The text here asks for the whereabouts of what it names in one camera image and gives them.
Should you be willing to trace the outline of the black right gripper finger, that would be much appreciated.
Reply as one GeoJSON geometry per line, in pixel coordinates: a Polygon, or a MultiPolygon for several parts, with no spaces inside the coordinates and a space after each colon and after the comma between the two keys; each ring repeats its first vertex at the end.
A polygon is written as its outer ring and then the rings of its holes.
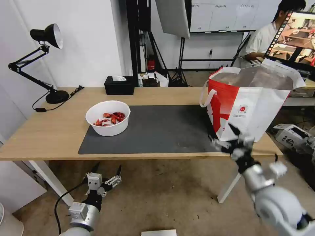
{"type": "Polygon", "coordinates": [[[229,127],[232,132],[237,136],[235,140],[238,148],[252,148],[254,144],[254,137],[251,136],[248,132],[242,132],[239,128],[229,123],[229,127]]]}
{"type": "Polygon", "coordinates": [[[228,141],[220,141],[217,138],[208,135],[211,145],[219,152],[230,153],[231,152],[231,143],[228,141]]]}

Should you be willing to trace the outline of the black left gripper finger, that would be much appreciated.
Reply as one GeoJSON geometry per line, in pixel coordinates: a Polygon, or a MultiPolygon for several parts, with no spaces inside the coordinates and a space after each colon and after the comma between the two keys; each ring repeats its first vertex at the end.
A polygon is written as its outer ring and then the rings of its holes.
{"type": "Polygon", "coordinates": [[[108,179],[107,181],[105,181],[105,183],[104,183],[105,189],[113,189],[121,183],[121,181],[122,181],[121,170],[122,170],[122,165],[119,165],[118,170],[116,172],[116,175],[113,176],[112,178],[108,179]]]}
{"type": "Polygon", "coordinates": [[[92,173],[96,173],[96,172],[97,172],[99,165],[100,165],[100,162],[97,162],[97,163],[92,167],[91,171],[86,173],[86,176],[84,177],[84,179],[83,179],[83,181],[82,181],[83,184],[87,184],[87,183],[88,183],[88,177],[89,177],[92,173]]]}

